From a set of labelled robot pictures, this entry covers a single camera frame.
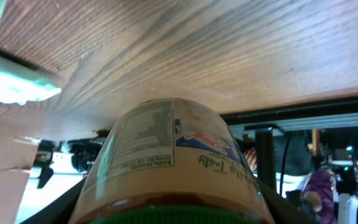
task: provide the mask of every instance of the wooden tabletop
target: wooden tabletop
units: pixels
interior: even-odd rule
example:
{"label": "wooden tabletop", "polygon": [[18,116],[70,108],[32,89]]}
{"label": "wooden tabletop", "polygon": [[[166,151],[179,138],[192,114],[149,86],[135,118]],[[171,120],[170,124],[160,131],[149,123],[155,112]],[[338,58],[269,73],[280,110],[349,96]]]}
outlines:
{"label": "wooden tabletop", "polygon": [[63,89],[0,129],[74,139],[146,100],[218,113],[358,95],[358,1],[8,0],[0,51]]}

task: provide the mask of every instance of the black metal post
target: black metal post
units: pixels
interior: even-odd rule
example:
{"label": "black metal post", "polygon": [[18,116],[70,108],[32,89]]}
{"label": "black metal post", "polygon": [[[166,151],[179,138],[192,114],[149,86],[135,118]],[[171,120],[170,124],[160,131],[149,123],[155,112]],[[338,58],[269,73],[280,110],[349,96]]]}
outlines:
{"label": "black metal post", "polygon": [[256,130],[255,145],[258,158],[258,178],[276,191],[272,128]]}

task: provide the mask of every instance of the wood grain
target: wood grain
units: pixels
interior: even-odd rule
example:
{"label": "wood grain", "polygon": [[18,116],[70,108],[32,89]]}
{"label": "wood grain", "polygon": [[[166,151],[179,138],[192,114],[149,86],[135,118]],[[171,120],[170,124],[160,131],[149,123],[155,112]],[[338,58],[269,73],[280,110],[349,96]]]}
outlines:
{"label": "wood grain", "polygon": [[63,88],[0,104],[0,128],[81,138],[152,98],[230,113],[358,95],[358,1],[9,0],[0,50]]}

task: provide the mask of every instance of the plastic jar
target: plastic jar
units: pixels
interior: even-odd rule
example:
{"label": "plastic jar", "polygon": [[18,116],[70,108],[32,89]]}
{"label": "plastic jar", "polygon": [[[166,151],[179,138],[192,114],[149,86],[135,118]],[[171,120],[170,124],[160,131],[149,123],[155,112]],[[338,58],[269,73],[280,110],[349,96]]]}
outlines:
{"label": "plastic jar", "polygon": [[69,223],[270,223],[224,120],[183,99],[144,102],[113,127]]}

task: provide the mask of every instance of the hand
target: hand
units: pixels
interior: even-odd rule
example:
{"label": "hand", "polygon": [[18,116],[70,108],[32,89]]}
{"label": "hand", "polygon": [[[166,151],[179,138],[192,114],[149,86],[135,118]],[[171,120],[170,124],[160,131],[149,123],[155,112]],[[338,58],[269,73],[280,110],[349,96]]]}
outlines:
{"label": "hand", "polygon": [[252,171],[254,171],[258,166],[257,166],[257,157],[256,157],[256,149],[255,148],[251,148],[247,151],[245,151],[243,153],[243,156],[245,157],[245,159],[247,160],[247,163],[249,165],[249,168],[251,168]]}

